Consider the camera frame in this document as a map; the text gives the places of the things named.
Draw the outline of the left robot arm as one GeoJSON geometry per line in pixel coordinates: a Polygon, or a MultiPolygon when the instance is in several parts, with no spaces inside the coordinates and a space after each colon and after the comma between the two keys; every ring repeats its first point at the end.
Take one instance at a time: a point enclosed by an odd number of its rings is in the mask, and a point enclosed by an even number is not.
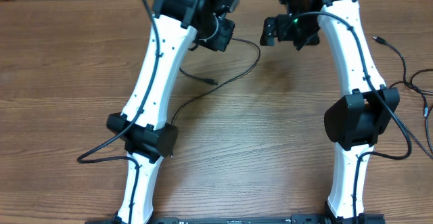
{"type": "Polygon", "coordinates": [[[135,88],[119,113],[110,114],[107,128],[114,136],[77,158],[89,156],[117,139],[125,142],[127,183],[122,206],[109,223],[148,223],[158,169],[173,154],[178,128],[168,123],[167,110],[176,77],[192,44],[224,51],[235,24],[226,19],[240,0],[142,0],[151,32],[135,88]]]}

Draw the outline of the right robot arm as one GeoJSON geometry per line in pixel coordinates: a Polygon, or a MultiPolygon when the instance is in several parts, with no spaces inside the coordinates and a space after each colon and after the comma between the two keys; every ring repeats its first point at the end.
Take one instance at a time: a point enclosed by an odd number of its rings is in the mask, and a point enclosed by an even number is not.
{"type": "Polygon", "coordinates": [[[291,41],[297,49],[329,43],[341,98],[324,115],[334,142],[332,188],[321,223],[384,223],[382,214],[367,214],[363,186],[370,153],[385,131],[400,97],[378,72],[363,32],[358,0],[279,0],[286,14],[265,19],[262,46],[291,41]]]}

